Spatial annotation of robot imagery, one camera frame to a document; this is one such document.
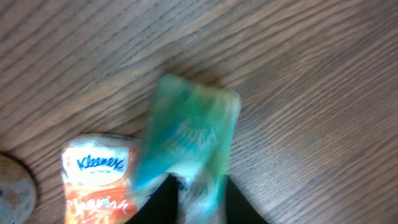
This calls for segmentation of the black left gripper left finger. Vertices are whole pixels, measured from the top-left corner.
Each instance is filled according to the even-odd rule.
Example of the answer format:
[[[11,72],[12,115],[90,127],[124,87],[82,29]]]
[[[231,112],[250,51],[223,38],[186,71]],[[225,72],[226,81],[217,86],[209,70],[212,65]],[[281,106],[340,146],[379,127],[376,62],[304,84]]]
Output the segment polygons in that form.
[[[176,224],[177,217],[177,178],[168,175],[145,205],[125,224]]]

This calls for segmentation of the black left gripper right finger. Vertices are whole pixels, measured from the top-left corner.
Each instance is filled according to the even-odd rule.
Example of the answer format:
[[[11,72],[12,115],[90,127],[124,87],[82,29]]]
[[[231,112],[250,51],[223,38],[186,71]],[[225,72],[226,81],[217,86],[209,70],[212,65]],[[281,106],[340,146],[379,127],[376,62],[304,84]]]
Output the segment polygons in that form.
[[[224,194],[226,224],[269,224],[257,213],[229,176],[226,176]]]

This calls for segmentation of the green lid jar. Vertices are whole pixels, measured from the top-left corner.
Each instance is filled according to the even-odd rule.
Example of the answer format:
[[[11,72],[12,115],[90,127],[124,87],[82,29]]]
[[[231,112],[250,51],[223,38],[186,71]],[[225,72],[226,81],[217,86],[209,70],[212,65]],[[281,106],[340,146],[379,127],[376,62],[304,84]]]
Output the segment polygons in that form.
[[[37,189],[27,169],[1,154],[1,224],[22,224],[32,215]]]

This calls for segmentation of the green Kleenex tissue pack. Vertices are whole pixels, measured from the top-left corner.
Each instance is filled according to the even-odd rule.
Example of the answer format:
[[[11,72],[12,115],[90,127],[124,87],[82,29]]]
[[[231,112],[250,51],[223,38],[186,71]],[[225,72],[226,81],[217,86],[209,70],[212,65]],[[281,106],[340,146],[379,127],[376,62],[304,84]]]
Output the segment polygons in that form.
[[[235,91],[162,76],[132,181],[138,204],[143,206],[172,174],[177,177],[179,209],[193,223],[210,220],[223,199],[240,109]]]

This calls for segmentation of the orange Kleenex tissue pack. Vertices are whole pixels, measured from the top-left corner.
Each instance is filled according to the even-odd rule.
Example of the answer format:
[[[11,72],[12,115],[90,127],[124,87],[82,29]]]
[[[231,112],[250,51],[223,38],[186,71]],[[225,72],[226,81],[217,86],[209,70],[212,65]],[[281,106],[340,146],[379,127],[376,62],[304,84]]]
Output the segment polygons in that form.
[[[131,190],[139,141],[82,134],[63,146],[65,223],[126,223],[138,211]]]

